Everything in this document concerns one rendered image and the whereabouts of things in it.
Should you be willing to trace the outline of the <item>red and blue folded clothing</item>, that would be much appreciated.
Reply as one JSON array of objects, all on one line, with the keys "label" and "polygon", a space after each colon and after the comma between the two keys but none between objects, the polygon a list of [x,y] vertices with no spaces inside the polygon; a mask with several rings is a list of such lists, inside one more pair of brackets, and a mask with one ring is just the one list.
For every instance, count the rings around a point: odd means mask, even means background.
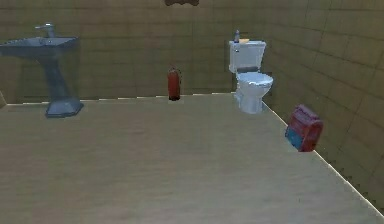
[{"label": "red and blue folded clothing", "polygon": [[323,130],[323,121],[312,110],[300,104],[295,107],[285,137],[299,152],[311,152],[315,149]]}]

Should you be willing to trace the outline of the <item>red fire extinguisher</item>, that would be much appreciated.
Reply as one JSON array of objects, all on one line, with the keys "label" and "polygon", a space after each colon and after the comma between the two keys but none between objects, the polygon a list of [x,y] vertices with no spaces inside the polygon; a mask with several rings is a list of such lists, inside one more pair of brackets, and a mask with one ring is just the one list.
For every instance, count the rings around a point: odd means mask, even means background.
[{"label": "red fire extinguisher", "polygon": [[167,74],[167,83],[168,83],[168,98],[171,101],[177,101],[180,99],[180,70],[171,67]]}]

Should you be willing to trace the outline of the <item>white toilet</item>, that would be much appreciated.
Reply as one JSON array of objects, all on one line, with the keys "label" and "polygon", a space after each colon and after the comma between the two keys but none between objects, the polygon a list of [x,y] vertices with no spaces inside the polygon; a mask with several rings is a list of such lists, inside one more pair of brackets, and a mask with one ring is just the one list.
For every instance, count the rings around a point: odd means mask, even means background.
[{"label": "white toilet", "polygon": [[274,79],[261,72],[267,44],[264,41],[229,41],[229,71],[235,75],[234,97],[239,109],[247,114],[263,110],[263,97],[270,91]]}]

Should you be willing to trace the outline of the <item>grey sink faucet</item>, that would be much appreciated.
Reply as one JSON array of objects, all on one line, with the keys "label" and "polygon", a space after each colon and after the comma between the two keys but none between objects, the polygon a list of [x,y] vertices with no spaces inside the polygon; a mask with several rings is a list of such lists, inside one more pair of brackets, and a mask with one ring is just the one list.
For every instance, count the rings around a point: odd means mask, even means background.
[{"label": "grey sink faucet", "polygon": [[47,36],[53,38],[55,36],[55,26],[52,23],[45,23],[43,25],[35,26],[35,29],[45,30],[47,32]]}]

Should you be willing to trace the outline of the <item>brown wall fixture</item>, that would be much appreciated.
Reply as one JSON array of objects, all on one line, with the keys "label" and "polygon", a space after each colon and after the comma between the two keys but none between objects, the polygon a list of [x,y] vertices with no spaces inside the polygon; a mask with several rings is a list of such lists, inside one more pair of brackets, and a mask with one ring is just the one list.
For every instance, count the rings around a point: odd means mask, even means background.
[{"label": "brown wall fixture", "polygon": [[166,6],[172,6],[172,5],[191,5],[191,6],[198,6],[200,3],[200,0],[164,0],[164,4]]}]

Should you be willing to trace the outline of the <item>grey pedestal sink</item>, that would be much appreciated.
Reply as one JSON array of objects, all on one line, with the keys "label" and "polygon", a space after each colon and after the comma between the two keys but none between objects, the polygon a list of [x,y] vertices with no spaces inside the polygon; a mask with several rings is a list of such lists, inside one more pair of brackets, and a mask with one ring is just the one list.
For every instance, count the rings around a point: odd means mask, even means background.
[{"label": "grey pedestal sink", "polygon": [[50,101],[45,116],[64,118],[77,115],[84,104],[69,93],[60,68],[59,57],[79,46],[78,37],[30,37],[0,44],[0,56],[37,61],[43,68]]}]

